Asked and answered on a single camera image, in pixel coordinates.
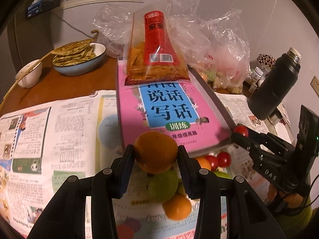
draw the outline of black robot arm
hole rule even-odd
[[[308,176],[319,150],[318,116],[301,106],[296,147],[271,133],[258,134],[252,129],[247,130],[248,137],[234,132],[231,136],[232,142],[249,151],[254,170],[279,191],[285,194],[300,194],[305,198],[302,204],[305,205],[311,189]],[[271,152],[262,150],[260,145],[264,145]],[[287,203],[279,194],[268,208],[274,215],[295,215],[300,212],[300,208],[287,208]]]

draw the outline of white jar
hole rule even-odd
[[[251,73],[251,77],[250,77],[251,78],[251,84],[257,83],[262,75],[263,75],[263,71],[260,68],[255,67],[255,69]]]

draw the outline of plastic bag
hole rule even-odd
[[[208,72],[213,60],[207,54],[211,43],[201,32],[200,19],[193,15],[195,7],[195,0],[168,0],[166,11],[171,36],[180,47],[186,63],[207,80],[207,76],[212,75]]]
[[[241,10],[201,24],[201,31],[211,42],[207,53],[216,70],[215,88],[240,87],[249,71],[250,50],[245,30],[239,19]]]
[[[123,55],[124,45],[130,40],[133,14],[123,6],[107,4],[93,20],[100,34],[97,42],[106,46],[106,54],[117,58]]]
[[[161,4],[134,13],[128,49],[125,85],[189,80],[182,53],[170,38],[170,26]]]

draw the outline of pink book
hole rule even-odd
[[[124,147],[149,130],[169,135],[178,145],[184,145],[187,152],[215,146],[229,137],[229,128],[218,120],[194,85],[196,79],[191,73],[191,82],[160,82],[130,88],[124,85],[125,64],[123,61],[118,64],[118,115]]]

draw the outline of red tomato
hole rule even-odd
[[[215,156],[205,156],[212,166],[212,172],[214,172],[218,167],[218,159]]]
[[[217,159],[219,167],[228,167],[232,162],[232,158],[230,157],[230,154],[227,152],[219,153],[217,155]]]
[[[248,129],[243,125],[235,127],[234,132],[242,134],[244,137],[248,137]]]

